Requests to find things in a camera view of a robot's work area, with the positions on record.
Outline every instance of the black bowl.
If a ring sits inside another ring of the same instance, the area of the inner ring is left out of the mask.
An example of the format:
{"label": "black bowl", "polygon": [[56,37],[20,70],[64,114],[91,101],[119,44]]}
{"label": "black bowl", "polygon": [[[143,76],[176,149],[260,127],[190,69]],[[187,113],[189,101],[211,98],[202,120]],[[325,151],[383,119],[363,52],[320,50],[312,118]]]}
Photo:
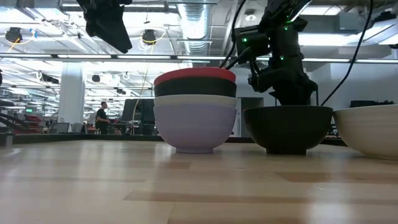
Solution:
{"label": "black bowl", "polygon": [[218,95],[236,97],[236,84],[214,77],[184,77],[167,80],[155,86],[155,96]]}
{"label": "black bowl", "polygon": [[273,106],[244,111],[252,139],[269,154],[306,155],[330,129],[333,109],[324,106]]}

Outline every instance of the stacked bowls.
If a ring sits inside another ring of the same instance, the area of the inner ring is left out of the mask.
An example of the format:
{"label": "stacked bowls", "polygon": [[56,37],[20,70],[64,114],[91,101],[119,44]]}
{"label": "stacked bowls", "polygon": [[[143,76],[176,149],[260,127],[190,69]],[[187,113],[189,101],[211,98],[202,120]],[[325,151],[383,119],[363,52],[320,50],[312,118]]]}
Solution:
{"label": "stacked bowls", "polygon": [[339,110],[334,118],[350,148],[369,157],[398,160],[398,105]]}
{"label": "stacked bowls", "polygon": [[232,132],[236,76],[222,68],[186,68],[155,79],[155,120],[163,140],[182,153],[212,153]]}

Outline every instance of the chair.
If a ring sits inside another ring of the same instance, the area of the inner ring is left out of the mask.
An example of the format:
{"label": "chair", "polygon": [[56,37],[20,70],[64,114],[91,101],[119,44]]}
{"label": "chair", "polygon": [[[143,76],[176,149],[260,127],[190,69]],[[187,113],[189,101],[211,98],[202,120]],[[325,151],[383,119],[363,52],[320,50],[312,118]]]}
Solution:
{"label": "chair", "polygon": [[75,123],[72,125],[72,132],[87,134],[87,127],[83,123]]}
{"label": "chair", "polygon": [[54,123],[50,133],[51,134],[60,134],[69,132],[70,123]]}

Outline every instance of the white bowl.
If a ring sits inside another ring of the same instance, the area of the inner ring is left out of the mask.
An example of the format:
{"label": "white bowl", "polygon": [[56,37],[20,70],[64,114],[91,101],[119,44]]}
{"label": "white bowl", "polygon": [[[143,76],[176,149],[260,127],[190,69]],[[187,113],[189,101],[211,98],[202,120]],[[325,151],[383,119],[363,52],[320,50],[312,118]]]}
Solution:
{"label": "white bowl", "polygon": [[158,96],[154,100],[155,106],[181,105],[181,104],[206,104],[227,107],[236,107],[236,98],[215,95],[170,95]]}
{"label": "white bowl", "polygon": [[154,107],[156,126],[165,142],[181,153],[212,153],[231,135],[236,109],[204,104]]}
{"label": "white bowl", "polygon": [[335,111],[344,142],[369,157],[398,159],[398,105],[366,106]]}

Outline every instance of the bowl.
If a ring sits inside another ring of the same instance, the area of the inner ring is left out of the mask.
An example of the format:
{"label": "bowl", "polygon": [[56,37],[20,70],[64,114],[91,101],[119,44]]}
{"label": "bowl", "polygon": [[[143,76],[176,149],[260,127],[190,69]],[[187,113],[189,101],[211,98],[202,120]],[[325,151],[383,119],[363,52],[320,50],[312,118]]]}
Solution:
{"label": "bowl", "polygon": [[171,95],[156,97],[155,106],[179,105],[185,103],[208,104],[218,106],[236,107],[236,98],[214,95]]}
{"label": "bowl", "polygon": [[398,160],[398,105],[339,110],[334,118],[350,148],[369,157]]}
{"label": "bowl", "polygon": [[268,154],[306,155],[330,129],[333,109],[323,106],[272,106],[244,111],[252,139]]}
{"label": "bowl", "polygon": [[235,98],[236,84],[222,78],[186,77],[167,80],[154,88],[155,96],[217,95]]}
{"label": "bowl", "polygon": [[154,108],[163,140],[181,153],[212,153],[232,132],[236,109],[227,106],[181,104]]}
{"label": "bowl", "polygon": [[206,68],[184,68],[172,72],[167,72],[154,81],[154,85],[157,86],[162,82],[171,80],[174,78],[184,78],[184,77],[213,77],[213,78],[223,78],[231,82],[235,82],[236,75],[227,69],[206,67]]}

